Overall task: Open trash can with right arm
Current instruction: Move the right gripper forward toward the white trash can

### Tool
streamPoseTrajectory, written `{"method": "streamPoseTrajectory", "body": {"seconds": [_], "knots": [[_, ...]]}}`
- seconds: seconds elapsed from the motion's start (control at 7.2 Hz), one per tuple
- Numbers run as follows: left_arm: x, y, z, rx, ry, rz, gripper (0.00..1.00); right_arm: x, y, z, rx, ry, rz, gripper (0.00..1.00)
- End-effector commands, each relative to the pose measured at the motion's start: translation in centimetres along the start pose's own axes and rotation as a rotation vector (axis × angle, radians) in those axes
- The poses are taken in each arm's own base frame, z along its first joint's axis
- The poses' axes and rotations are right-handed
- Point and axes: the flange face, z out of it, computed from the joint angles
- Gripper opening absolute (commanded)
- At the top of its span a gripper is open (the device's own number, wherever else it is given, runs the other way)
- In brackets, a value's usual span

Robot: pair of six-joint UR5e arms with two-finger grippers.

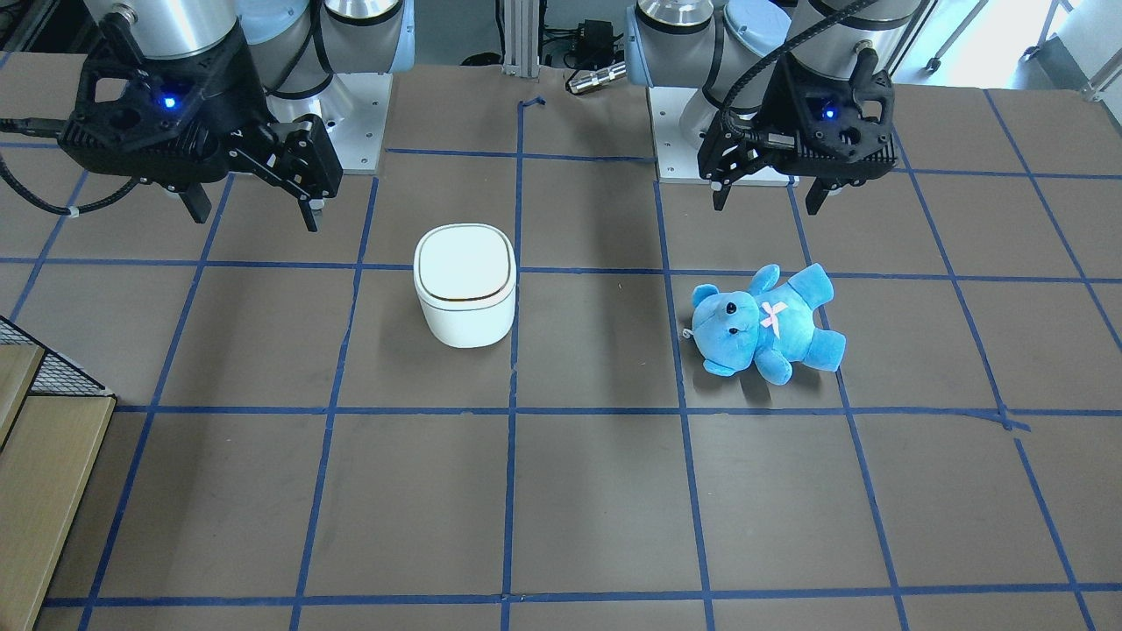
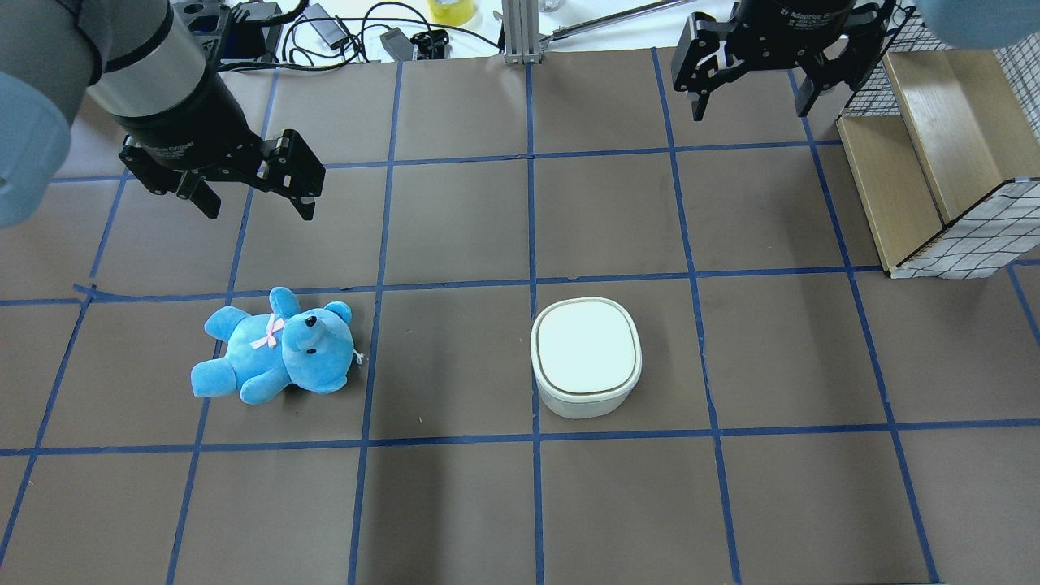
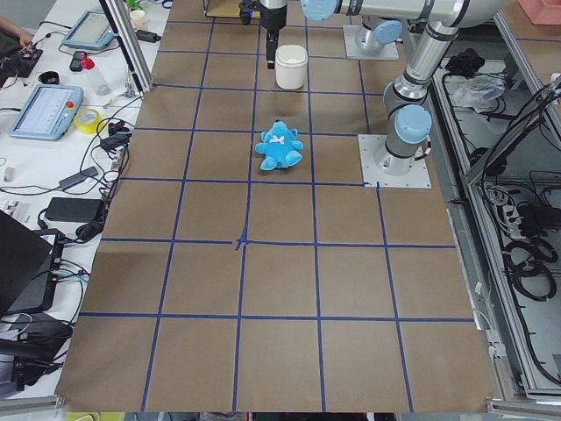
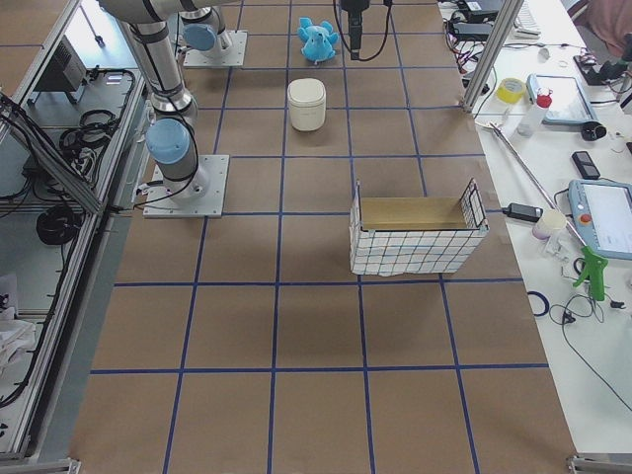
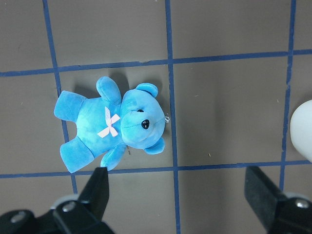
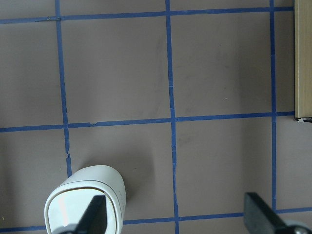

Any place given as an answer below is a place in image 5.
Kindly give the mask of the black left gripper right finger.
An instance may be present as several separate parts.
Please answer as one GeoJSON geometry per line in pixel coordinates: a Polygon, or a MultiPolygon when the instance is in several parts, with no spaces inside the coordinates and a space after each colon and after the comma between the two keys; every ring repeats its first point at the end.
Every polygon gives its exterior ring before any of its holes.
{"type": "Polygon", "coordinates": [[[246,168],[244,196],[268,234],[312,232],[312,202],[281,191],[257,166],[246,168]]]}

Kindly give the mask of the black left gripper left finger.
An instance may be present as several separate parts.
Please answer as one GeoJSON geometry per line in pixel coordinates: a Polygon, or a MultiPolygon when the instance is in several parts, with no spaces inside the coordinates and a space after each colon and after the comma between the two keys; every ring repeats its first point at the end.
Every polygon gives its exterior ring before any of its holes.
{"type": "Polygon", "coordinates": [[[59,204],[53,218],[62,234],[113,234],[102,221],[109,200],[108,171],[96,168],[76,200],[59,204]]]}

